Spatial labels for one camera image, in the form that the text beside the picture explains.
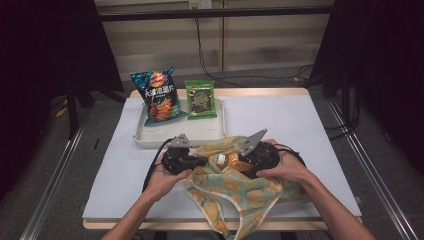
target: gray carpet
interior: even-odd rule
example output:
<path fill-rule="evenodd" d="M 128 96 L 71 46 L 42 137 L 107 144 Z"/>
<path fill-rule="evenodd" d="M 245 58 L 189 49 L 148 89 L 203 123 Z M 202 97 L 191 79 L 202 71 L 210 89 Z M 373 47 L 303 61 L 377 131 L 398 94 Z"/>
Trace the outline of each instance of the gray carpet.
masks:
<path fill-rule="evenodd" d="M 297 70 L 298 68 L 268 69 L 213 75 L 222 77 L 231 74 L 246 74 L 281 77 L 296 75 Z M 206 79 L 206 77 L 203 74 L 176 76 L 177 87 L 184 87 L 183 81 L 186 79 Z M 298 86 L 298 82 L 291 78 L 276 80 L 255 77 L 225 81 L 245 87 Z M 124 87 L 126 91 L 123 95 L 125 96 L 129 96 L 135 89 L 131 82 L 124 82 Z M 235 86 L 217 82 L 216 87 Z M 321 94 L 321 86 L 314 86 L 309 90 L 323 125 L 326 127 L 336 126 L 337 122 L 326 99 Z M 101 165 L 123 104 L 111 101 L 97 93 L 94 93 L 93 96 L 97 102 L 89 111 L 87 126 L 38 235 L 39 239 L 99 239 L 105 233 L 105 231 L 84 229 L 81 216 L 88 200 L 91 184 Z M 86 112 L 86 109 L 79 108 L 79 116 L 82 117 Z M 365 105 L 362 105 L 360 123 L 355 133 L 394 198 L 411 221 L 414 230 L 419 237 L 424 238 L 421 228 L 424 226 L 424 205 L 422 204 L 424 177 L 411 167 L 401 149 L 386 141 L 384 130 L 367 111 Z M 18 239 L 21 236 L 67 144 L 68 134 L 69 126 L 66 114 L 60 118 L 52 117 L 46 124 L 38 143 L 38 151 L 30 166 L 26 169 L 20 182 L 6 195 L 0 205 L 0 239 Z M 362 200 L 359 207 L 364 215 L 362 219 L 365 226 L 377 239 L 401 239 L 396 226 L 370 185 L 370 181 L 349 143 L 345 138 L 339 138 L 333 140 L 332 145 L 354 195 L 359 196 Z M 152 236 L 151 232 L 146 231 L 142 231 L 141 234 L 148 238 Z M 305 231 L 296 234 L 299 239 L 329 239 L 324 232 L 320 231 Z"/>

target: yellow patterned cloth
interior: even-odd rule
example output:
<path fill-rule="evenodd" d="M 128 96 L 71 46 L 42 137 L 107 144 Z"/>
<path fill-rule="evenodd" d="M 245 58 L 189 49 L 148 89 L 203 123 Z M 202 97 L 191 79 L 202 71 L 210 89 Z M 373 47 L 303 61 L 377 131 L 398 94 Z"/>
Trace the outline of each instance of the yellow patterned cloth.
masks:
<path fill-rule="evenodd" d="M 278 202 L 305 199 L 303 188 L 277 178 L 250 179 L 237 170 L 216 165 L 219 154 L 240 153 L 245 137 L 227 137 L 199 147 L 195 155 L 209 158 L 204 167 L 197 167 L 187 178 L 185 188 L 203 212 L 209 225 L 227 240 L 243 239 L 263 222 L 268 211 Z M 229 200 L 240 214 L 240 227 L 232 234 L 216 196 Z"/>

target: white tray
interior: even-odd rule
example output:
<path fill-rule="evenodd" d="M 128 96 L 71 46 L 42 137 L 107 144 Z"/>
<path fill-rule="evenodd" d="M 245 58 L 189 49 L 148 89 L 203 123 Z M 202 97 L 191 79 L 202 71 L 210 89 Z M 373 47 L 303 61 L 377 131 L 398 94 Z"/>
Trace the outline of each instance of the white tray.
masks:
<path fill-rule="evenodd" d="M 180 98 L 181 110 L 187 112 L 187 99 Z M 187 116 L 166 122 L 144 126 L 147 119 L 147 107 L 143 103 L 134 141 L 142 148 L 159 148 L 169 138 L 184 133 L 193 147 L 207 144 L 225 137 L 224 102 L 215 98 L 216 118 L 188 120 Z"/>

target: table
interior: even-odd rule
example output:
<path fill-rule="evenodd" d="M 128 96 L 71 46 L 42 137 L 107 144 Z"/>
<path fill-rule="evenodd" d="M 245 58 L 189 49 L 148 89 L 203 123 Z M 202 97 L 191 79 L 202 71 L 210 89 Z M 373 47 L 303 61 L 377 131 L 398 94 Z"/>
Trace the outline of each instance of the table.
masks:
<path fill-rule="evenodd" d="M 178 90 L 178 95 L 181 97 L 186 96 L 184 89 Z M 247 88 L 247 89 L 215 89 L 215 96 L 224 101 L 226 110 L 226 125 L 228 135 L 249 135 L 255 130 L 260 130 L 264 127 L 268 128 L 268 133 L 265 135 L 266 138 L 275 138 L 277 141 L 287 144 L 299 151 L 305 160 L 308 168 L 311 169 L 321 181 L 329 188 L 333 194 L 339 198 L 339 200 L 347 206 L 347 208 L 358 218 L 361 216 L 361 212 L 355 202 L 353 194 L 347 184 L 346 178 L 341 170 L 338 160 L 334 154 L 334 151 L 329 143 L 325 130 L 319 120 L 316 113 L 312 100 L 306 89 L 301 88 Z M 140 95 L 137 91 L 134 91 L 130 97 L 129 102 L 140 101 Z M 246 105 L 241 105 L 240 101 L 246 102 Z M 260 104 L 271 103 L 275 104 L 272 109 L 266 107 L 260 107 Z M 133 104 L 131 108 L 137 108 L 137 103 Z M 237 110 L 240 106 L 248 107 L 250 111 Z M 134 124 L 130 119 L 123 119 L 128 112 L 125 110 L 122 113 L 120 123 L 118 123 L 115 135 L 109 145 L 109 149 L 113 148 L 113 151 L 106 152 L 102 167 L 97 174 L 96 181 L 93 185 L 90 199 L 87 203 L 86 210 L 84 212 L 83 224 L 87 229 L 110 229 L 119 220 L 119 216 L 125 213 L 139 192 L 134 192 L 134 189 L 139 188 L 140 184 L 144 180 L 142 176 L 135 176 L 131 169 L 135 166 L 141 166 L 140 162 L 128 160 L 127 164 L 130 167 L 125 168 L 125 162 L 117 162 L 116 156 L 119 155 L 120 148 L 114 148 L 114 144 L 124 144 L 122 139 L 117 137 L 117 131 L 124 125 L 128 126 Z M 272 113 L 274 116 L 258 116 L 260 114 Z M 139 116 L 139 112 L 132 113 L 132 116 Z M 244 121 L 243 124 L 239 124 L 235 119 L 249 118 L 250 121 Z M 274 119 L 282 121 L 281 124 L 276 125 Z M 135 146 L 134 142 L 128 141 L 128 144 L 133 144 L 126 152 L 133 151 L 138 146 Z M 137 155 L 153 156 L 156 150 L 134 150 L 137 151 Z M 151 160 L 148 160 L 143 164 L 150 164 Z M 116 172 L 117 166 L 129 171 L 127 175 L 133 174 L 134 177 L 128 177 L 127 180 L 123 180 L 125 177 L 116 178 L 113 181 L 109 181 L 113 178 L 113 173 Z M 125 190 L 122 188 L 116 188 L 117 185 L 122 186 L 125 184 Z M 114 193 L 111 193 L 109 189 L 104 189 L 106 186 L 116 188 Z M 117 192 L 126 195 L 127 198 L 123 199 L 121 196 L 117 196 Z M 182 184 L 177 184 L 175 188 L 164 197 L 161 201 L 156 203 L 145 222 L 140 226 L 140 229 L 150 230 L 210 230 L 209 224 L 204 219 L 200 210 L 190 202 L 188 196 L 184 195 L 184 189 Z M 113 201 L 104 202 L 104 199 L 113 198 Z M 173 208 L 174 211 L 170 211 L 169 205 L 175 206 L 179 204 L 178 208 Z M 238 229 L 237 212 L 231 210 L 231 205 L 225 202 L 221 202 L 224 205 L 224 216 L 228 220 L 227 225 L 231 230 Z M 106 206 L 110 208 L 120 208 L 109 211 L 105 209 Z M 184 218 L 181 211 L 191 209 L 193 206 L 193 217 Z M 311 203 L 289 203 L 285 205 L 275 205 L 267 216 L 267 219 L 263 222 L 258 230 L 279 230 L 279 231 L 293 231 L 293 230 L 325 230 L 326 226 L 319 217 L 316 209 Z"/>

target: seaweed snack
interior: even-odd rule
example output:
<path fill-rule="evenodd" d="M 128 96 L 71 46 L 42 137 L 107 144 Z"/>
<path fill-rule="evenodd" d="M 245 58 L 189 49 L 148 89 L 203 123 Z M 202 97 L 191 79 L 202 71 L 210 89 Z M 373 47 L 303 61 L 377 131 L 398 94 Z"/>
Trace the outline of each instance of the seaweed snack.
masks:
<path fill-rule="evenodd" d="M 188 80 L 187 89 L 188 119 L 216 118 L 214 82 L 212 80 Z"/>
<path fill-rule="evenodd" d="M 172 80 L 173 67 L 162 73 L 133 72 L 131 79 L 147 106 L 144 126 L 187 115 L 181 111 L 177 89 Z"/>

